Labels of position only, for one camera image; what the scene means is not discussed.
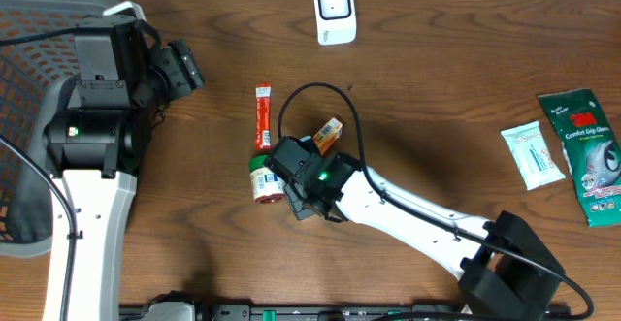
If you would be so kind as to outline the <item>green 3M gloves package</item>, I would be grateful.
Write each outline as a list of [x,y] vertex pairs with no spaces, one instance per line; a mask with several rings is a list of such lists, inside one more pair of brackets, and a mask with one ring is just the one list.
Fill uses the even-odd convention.
[[549,118],[590,227],[620,223],[620,145],[596,95],[588,88],[543,94]]

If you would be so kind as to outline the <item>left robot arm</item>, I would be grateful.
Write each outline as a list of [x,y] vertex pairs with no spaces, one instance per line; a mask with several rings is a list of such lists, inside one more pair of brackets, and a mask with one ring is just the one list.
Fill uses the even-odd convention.
[[163,46],[143,19],[88,17],[73,31],[80,71],[43,131],[55,186],[44,317],[116,320],[124,232],[151,133],[205,77],[185,41]]

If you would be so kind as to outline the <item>green lid jar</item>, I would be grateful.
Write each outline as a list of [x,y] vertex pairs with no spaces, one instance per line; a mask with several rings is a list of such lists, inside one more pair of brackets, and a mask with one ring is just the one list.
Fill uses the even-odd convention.
[[284,198],[284,181],[264,166],[266,155],[249,161],[253,199],[256,203],[274,203]]

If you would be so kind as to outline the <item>orange Kleenex tissue pack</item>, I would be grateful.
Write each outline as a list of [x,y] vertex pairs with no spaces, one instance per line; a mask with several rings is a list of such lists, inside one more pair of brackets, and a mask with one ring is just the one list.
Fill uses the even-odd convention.
[[335,117],[326,122],[312,137],[319,153],[324,155],[333,143],[341,136],[343,124]]

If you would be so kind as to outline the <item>red box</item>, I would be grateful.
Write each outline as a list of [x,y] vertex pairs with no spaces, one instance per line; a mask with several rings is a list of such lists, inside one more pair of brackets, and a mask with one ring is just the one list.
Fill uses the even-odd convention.
[[255,98],[256,98],[255,149],[256,150],[267,150],[271,147],[271,137],[270,137],[271,90],[272,90],[272,85],[269,82],[259,83],[255,88]]

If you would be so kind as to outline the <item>mint green wipes pack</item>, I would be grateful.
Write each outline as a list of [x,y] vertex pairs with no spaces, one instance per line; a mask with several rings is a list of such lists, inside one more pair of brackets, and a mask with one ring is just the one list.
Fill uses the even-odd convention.
[[537,121],[503,130],[501,135],[528,191],[566,177],[552,160]]

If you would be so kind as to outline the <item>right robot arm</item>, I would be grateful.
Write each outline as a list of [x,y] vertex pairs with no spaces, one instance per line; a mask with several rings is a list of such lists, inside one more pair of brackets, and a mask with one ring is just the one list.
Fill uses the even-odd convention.
[[451,211],[409,193],[347,154],[274,157],[291,202],[326,220],[377,229],[456,278],[469,313],[461,320],[552,320],[565,271],[531,226],[503,211],[494,220]]

